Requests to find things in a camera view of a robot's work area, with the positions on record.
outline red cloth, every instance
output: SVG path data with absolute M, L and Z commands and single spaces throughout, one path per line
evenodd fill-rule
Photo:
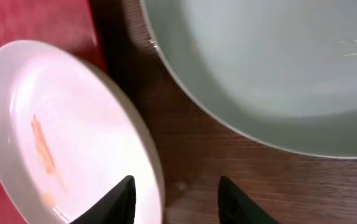
M 0 0 L 0 46 L 41 40 L 105 70 L 87 0 Z M 0 184 L 0 223 L 25 223 Z

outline pale green bowl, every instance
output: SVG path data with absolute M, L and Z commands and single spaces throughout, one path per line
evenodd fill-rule
M 142 0 L 142 9 L 165 66 L 210 116 L 271 147 L 357 158 L 357 1 Z

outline dish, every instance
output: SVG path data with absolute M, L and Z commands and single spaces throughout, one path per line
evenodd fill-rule
M 135 223 L 162 223 L 164 184 L 135 107 L 94 66 L 51 45 L 0 48 L 0 181 L 28 223 L 68 223 L 125 176 Z
M 357 1 L 142 0 L 184 92 L 233 131 L 357 158 Z

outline dark wood surface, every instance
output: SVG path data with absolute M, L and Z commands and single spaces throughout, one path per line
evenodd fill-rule
M 221 175 L 281 223 L 357 223 L 357 160 L 291 154 L 230 131 L 174 83 L 149 42 L 138 0 L 91 5 L 109 74 L 137 106 L 158 148 L 165 223 L 218 223 Z

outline wooden table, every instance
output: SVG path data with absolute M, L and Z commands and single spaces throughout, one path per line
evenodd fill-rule
M 166 223 L 218 223 L 217 186 L 227 175 L 281 223 L 357 224 L 357 160 L 291 154 L 230 131 L 174 83 L 149 42 L 138 0 L 91 5 L 110 75 L 159 150 Z

